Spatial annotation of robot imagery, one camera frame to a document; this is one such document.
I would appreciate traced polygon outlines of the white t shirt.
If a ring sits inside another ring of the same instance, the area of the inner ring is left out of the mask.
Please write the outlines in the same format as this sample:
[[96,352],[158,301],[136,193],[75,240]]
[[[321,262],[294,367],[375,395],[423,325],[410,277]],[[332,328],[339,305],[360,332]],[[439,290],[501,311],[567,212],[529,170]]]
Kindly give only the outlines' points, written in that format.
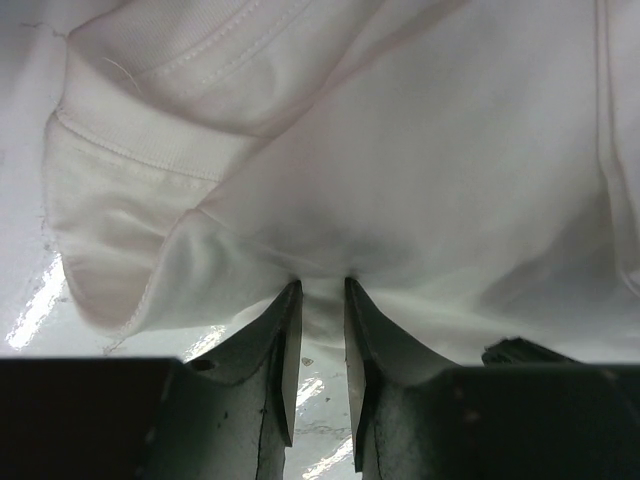
[[5,1],[1,321],[74,348],[344,278],[436,351],[639,357],[635,1]]

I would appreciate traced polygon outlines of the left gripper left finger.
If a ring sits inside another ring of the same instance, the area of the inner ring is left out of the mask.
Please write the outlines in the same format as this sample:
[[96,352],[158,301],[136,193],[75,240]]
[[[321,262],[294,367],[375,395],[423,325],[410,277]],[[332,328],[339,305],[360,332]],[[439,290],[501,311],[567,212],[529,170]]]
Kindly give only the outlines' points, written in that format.
[[210,351],[5,358],[5,479],[279,479],[294,435],[303,292]]

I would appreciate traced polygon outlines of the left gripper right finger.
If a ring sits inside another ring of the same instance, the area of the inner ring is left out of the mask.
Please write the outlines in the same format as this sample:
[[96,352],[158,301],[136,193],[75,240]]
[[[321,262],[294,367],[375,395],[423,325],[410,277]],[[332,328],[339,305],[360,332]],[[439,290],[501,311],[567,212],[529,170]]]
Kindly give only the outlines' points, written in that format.
[[429,349],[347,279],[355,469],[366,479],[635,479],[639,368],[585,364],[522,338],[478,367]]

